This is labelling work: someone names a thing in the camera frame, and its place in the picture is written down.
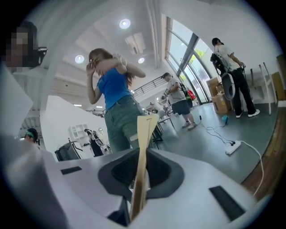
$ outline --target wooden stick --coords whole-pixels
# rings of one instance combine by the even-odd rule
[[[139,141],[139,159],[135,185],[131,201],[131,221],[141,212],[145,205],[146,198],[146,149],[149,145],[152,133],[158,123],[157,115],[138,116],[137,118],[137,135]]]

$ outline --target white sneaker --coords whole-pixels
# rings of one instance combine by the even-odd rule
[[[188,127],[188,131],[194,129],[196,126],[197,126],[197,124],[196,124],[196,123],[193,123],[192,125],[190,125],[190,126]]]
[[[188,127],[189,125],[191,125],[190,122],[185,122],[185,124],[182,126],[182,128],[186,128],[186,127]]]
[[[241,117],[241,115],[242,115],[242,112],[241,112],[240,115],[237,115],[236,118],[239,119]]]
[[[251,118],[251,117],[254,117],[256,115],[259,115],[260,113],[260,110],[256,110],[254,114],[249,114],[248,116]]]

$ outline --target recessed light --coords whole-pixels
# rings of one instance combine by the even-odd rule
[[[77,64],[81,64],[83,61],[84,61],[84,57],[83,57],[82,55],[77,55],[77,56],[75,57],[75,62],[76,62]]]
[[[141,58],[138,60],[138,63],[139,63],[139,64],[142,64],[142,63],[144,62],[144,60],[145,60],[144,57],[141,57]]]
[[[121,29],[127,29],[129,26],[130,26],[130,21],[128,19],[122,19],[120,22],[119,22],[119,27]]]

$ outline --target red bag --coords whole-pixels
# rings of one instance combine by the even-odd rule
[[[194,100],[196,98],[196,96],[194,95],[194,93],[191,90],[188,90],[188,94],[192,100]]]

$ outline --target blue tank top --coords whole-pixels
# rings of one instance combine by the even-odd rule
[[[126,74],[120,74],[116,68],[110,69],[102,76],[97,86],[105,97],[105,109],[110,109],[119,99],[132,95],[127,86]]]

